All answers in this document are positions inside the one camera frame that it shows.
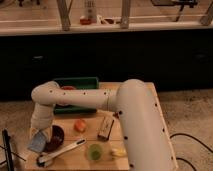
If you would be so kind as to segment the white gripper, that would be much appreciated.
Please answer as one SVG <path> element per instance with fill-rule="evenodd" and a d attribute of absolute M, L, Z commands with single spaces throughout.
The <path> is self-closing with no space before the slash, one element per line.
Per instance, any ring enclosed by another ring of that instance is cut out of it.
<path fill-rule="evenodd" d="M 41 131 L 47 138 L 52 136 L 52 125 L 51 124 L 32 124 L 30 126 L 30 137 L 33 137 L 36 133 Z"/>

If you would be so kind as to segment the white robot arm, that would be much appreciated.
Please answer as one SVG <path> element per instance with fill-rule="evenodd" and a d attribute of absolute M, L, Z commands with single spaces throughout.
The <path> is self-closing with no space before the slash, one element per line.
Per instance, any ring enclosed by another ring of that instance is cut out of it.
<path fill-rule="evenodd" d="M 176 171 L 175 153 L 155 95 L 146 83 L 129 79 L 116 89 L 63 90 L 55 81 L 32 90 L 35 108 L 31 126 L 52 126 L 56 104 L 100 109 L 119 114 L 130 171 Z"/>

